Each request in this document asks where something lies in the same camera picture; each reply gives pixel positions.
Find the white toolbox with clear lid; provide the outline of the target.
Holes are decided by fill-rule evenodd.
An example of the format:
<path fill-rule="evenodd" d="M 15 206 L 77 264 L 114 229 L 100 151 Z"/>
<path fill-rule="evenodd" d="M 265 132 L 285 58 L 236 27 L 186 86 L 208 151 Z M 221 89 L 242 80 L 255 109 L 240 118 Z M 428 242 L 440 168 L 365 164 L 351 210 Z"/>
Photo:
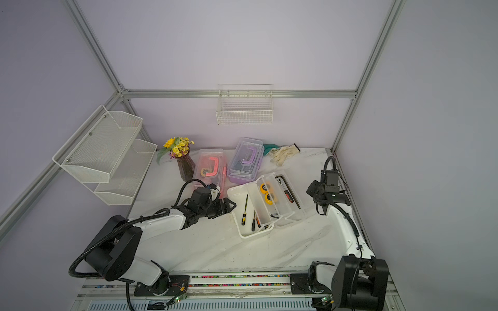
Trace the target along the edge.
<path fill-rule="evenodd" d="M 307 207 L 285 171 L 231 187 L 227 197 L 236 204 L 232 216 L 243 240 L 268 235 L 273 229 L 287 228 L 307 218 Z"/>

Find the pink toolbox with clear lid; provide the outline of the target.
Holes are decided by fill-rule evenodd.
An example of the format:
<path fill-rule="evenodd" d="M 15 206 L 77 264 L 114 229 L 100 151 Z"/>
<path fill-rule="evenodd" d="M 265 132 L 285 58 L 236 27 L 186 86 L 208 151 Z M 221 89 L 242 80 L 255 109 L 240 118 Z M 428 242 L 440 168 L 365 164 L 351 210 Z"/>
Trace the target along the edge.
<path fill-rule="evenodd" d="M 202 180 L 206 185 L 215 184 L 224 198 L 227 159 L 223 149 L 201 149 L 195 163 L 193 178 Z"/>

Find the purple toolbox with clear lid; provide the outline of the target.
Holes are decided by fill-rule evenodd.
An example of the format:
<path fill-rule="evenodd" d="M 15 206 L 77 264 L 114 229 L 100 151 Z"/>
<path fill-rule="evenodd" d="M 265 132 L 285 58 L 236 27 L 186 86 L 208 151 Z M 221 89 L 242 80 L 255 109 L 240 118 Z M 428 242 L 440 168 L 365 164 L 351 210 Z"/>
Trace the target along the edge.
<path fill-rule="evenodd" d="M 227 170 L 228 179 L 237 185 L 255 181 L 261 166 L 263 141 L 243 137 Z"/>

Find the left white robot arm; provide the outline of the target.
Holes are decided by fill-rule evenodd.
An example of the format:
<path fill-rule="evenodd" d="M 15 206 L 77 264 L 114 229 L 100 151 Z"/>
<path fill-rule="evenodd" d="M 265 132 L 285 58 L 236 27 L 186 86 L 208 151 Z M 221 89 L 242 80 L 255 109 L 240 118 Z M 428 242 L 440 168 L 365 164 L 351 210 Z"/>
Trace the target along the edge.
<path fill-rule="evenodd" d="M 172 305 L 186 293 L 187 281 L 174 284 L 170 273 L 154 260 L 136 255 L 141 242 L 162 234 L 180 231 L 195 225 L 201 218 L 216 219 L 231 213 L 237 204 L 222 198 L 214 184 L 200 184 L 189 198 L 176 198 L 171 207 L 163 207 L 154 214 L 129 220 L 115 215 L 96 234 L 85 250 L 71 263 L 68 274 L 73 278 L 102 277 L 107 281 L 125 284 L 127 305 L 132 305 L 130 285 L 148 288 L 152 295 L 171 295 Z"/>

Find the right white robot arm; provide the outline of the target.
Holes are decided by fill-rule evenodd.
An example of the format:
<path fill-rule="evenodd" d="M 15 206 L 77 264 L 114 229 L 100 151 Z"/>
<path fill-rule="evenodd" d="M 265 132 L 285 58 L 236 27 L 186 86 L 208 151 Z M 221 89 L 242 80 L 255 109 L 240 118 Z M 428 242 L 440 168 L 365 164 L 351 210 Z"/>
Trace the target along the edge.
<path fill-rule="evenodd" d="M 334 156 L 326 159 L 320 179 L 313 181 L 306 193 L 313 199 L 316 212 L 338 227 L 342 257 L 337 264 L 314 261 L 308 269 L 307 282 L 315 294 L 331 291 L 321 306 L 331 310 L 383 310 L 389 279 L 389 267 L 368 247 L 353 213 Z"/>

